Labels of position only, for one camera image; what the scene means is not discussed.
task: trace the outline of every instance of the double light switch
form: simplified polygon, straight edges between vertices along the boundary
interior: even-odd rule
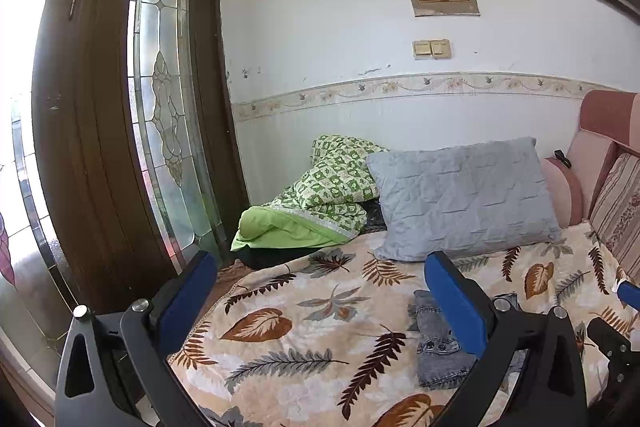
[[[447,39],[414,41],[415,58],[451,58],[451,44]]]

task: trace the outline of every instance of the bed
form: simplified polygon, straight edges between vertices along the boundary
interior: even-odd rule
[[[631,93],[585,97],[567,155],[583,205],[579,216],[571,201],[556,208],[580,221],[560,241],[455,260],[488,295],[515,293],[524,311],[567,309],[590,403],[606,386],[607,359],[586,325],[599,316],[629,337],[638,315],[613,290],[638,273],[636,250],[616,232],[630,219],[619,207],[637,200],[625,203],[607,185],[620,153],[637,155],[635,101]],[[598,237],[591,218],[606,233]],[[385,233],[250,273],[209,309],[170,363],[214,425],[428,425],[439,413],[454,390],[425,391],[416,378],[412,304],[414,291],[426,289],[423,263],[377,259],[372,251]],[[503,383],[483,425],[500,416],[515,378]]]

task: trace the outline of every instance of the silver screw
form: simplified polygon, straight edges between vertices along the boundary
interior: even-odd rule
[[[131,309],[135,312],[143,312],[149,308],[149,301],[146,299],[138,299],[131,305]]]
[[[507,299],[495,299],[494,301],[494,307],[495,309],[497,309],[499,312],[505,312],[507,311],[509,308],[511,308],[511,303],[507,300]]]
[[[566,310],[564,308],[562,308],[562,306],[556,306],[554,308],[554,315],[556,317],[558,317],[559,319],[565,319],[566,318]]]
[[[85,315],[89,314],[89,308],[87,308],[84,304],[80,304],[74,308],[74,317],[76,319],[81,319]]]

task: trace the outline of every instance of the orange leaf print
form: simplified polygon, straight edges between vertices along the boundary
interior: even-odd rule
[[[240,319],[220,339],[239,342],[272,341],[289,333],[292,325],[288,318],[282,317],[280,310],[263,308]]]
[[[549,279],[554,275],[554,264],[546,266],[540,263],[534,264],[524,278],[524,293],[527,299],[533,295],[540,295],[546,291]]]
[[[417,427],[428,425],[444,409],[431,405],[428,394],[414,394],[396,403],[372,427]]]

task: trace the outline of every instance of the gray pillow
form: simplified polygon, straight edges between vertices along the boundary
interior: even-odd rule
[[[435,250],[464,257],[558,241],[535,144],[527,137],[370,154],[388,228],[376,256],[424,261]]]

